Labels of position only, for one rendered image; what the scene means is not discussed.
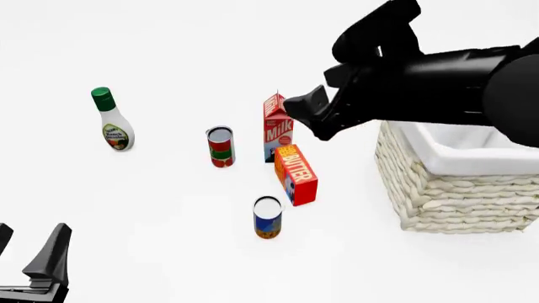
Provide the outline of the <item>ranch dressing bottle green cap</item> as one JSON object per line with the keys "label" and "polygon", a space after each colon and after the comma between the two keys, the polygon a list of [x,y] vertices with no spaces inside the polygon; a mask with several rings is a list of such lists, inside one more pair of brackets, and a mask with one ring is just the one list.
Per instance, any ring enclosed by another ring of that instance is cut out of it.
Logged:
{"label": "ranch dressing bottle green cap", "polygon": [[108,88],[95,88],[91,96],[101,116],[101,130],[106,142],[115,151],[129,151],[134,146],[135,133],[117,108],[112,92]]}

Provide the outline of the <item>white-lined woven wicker basket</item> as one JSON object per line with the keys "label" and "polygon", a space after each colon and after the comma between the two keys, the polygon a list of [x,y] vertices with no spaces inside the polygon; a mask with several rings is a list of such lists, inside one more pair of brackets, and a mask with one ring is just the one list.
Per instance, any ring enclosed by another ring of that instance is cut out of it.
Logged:
{"label": "white-lined woven wicker basket", "polygon": [[539,219],[539,175],[433,174],[402,131],[387,122],[380,125],[375,160],[405,231],[496,233]]}

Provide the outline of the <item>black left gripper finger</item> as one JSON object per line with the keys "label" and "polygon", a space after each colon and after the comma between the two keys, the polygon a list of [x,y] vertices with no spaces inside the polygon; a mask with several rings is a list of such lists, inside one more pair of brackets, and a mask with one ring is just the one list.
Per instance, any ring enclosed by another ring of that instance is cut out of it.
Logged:
{"label": "black left gripper finger", "polygon": [[72,229],[67,224],[57,224],[36,257],[22,270],[30,277],[31,287],[69,285],[67,254],[71,235]]}
{"label": "black left gripper finger", "polygon": [[0,256],[3,254],[12,236],[13,229],[7,224],[0,223]]}

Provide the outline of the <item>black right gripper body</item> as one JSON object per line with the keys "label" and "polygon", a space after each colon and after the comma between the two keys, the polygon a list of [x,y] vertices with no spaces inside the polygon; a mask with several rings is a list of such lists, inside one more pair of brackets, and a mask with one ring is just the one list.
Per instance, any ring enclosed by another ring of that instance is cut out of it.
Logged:
{"label": "black right gripper body", "polygon": [[366,122],[360,112],[360,100],[381,70],[380,62],[356,65],[342,63],[326,70],[326,86],[337,93],[329,98],[325,86],[318,85],[307,95],[308,128],[320,141],[329,141],[337,133]]}

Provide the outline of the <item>blue and orange soup tin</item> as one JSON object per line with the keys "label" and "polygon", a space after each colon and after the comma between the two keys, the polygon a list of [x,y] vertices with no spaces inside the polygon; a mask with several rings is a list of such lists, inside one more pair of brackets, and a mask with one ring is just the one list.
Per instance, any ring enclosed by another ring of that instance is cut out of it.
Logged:
{"label": "blue and orange soup tin", "polygon": [[253,226],[258,237],[273,239],[281,232],[283,204],[274,196],[261,196],[253,203]]}

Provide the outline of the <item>red and white milk carton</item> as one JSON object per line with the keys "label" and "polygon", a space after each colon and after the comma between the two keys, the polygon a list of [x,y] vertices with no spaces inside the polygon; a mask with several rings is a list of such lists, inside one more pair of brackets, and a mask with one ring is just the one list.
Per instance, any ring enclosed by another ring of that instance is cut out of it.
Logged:
{"label": "red and white milk carton", "polygon": [[276,93],[264,101],[264,162],[275,161],[275,150],[289,146],[293,138],[294,120],[286,113],[285,98]]}

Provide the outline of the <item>red and orange butter box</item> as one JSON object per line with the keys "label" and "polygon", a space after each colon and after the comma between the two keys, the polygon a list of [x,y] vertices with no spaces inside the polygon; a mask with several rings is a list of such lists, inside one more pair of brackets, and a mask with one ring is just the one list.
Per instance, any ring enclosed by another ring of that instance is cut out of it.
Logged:
{"label": "red and orange butter box", "polygon": [[275,149],[275,173],[293,206],[315,201],[318,177],[298,146]]}

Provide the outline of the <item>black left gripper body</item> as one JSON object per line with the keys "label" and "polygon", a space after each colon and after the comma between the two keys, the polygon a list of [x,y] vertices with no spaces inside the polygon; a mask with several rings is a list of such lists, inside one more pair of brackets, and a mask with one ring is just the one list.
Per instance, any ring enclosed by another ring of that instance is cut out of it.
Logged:
{"label": "black left gripper body", "polygon": [[68,292],[52,279],[31,279],[29,286],[0,286],[0,303],[64,303]]}

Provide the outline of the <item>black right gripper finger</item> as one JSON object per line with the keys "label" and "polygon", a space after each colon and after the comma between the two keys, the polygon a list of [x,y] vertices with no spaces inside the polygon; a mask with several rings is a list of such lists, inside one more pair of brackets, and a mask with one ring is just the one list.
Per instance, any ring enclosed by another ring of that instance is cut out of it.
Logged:
{"label": "black right gripper finger", "polygon": [[286,113],[306,126],[332,125],[330,115],[333,104],[323,85],[316,86],[310,93],[288,98],[284,102]]}

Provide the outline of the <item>red and green soup tin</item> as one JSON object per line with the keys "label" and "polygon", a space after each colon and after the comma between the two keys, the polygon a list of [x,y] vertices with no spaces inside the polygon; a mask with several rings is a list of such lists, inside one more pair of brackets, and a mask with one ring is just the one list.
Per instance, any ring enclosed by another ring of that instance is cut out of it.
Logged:
{"label": "red and green soup tin", "polygon": [[232,129],[217,125],[206,131],[211,162],[218,168],[230,167],[235,162]]}

